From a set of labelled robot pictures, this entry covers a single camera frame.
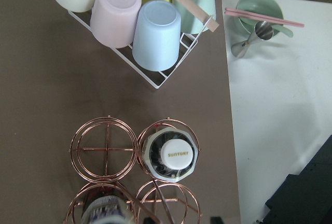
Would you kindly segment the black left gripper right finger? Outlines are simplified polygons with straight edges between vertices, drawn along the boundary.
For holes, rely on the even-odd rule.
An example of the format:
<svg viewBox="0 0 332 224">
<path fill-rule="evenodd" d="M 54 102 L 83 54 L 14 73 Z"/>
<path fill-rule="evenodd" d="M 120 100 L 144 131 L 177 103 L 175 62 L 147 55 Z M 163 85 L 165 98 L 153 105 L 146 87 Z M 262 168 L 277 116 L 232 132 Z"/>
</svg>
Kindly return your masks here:
<svg viewBox="0 0 332 224">
<path fill-rule="evenodd" d="M 223 219 L 220 216 L 210 217 L 210 224 L 223 224 Z"/>
</svg>

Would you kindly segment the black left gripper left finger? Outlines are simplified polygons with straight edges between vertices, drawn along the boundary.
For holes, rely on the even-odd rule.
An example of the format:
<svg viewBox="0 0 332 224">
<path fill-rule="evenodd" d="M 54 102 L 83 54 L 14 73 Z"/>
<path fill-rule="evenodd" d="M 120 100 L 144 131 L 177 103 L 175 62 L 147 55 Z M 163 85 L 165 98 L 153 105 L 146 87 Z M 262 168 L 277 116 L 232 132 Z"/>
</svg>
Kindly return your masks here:
<svg viewBox="0 0 332 224">
<path fill-rule="evenodd" d="M 143 224 L 155 224 L 155 222 L 150 217 L 146 217 L 144 218 Z"/>
</svg>

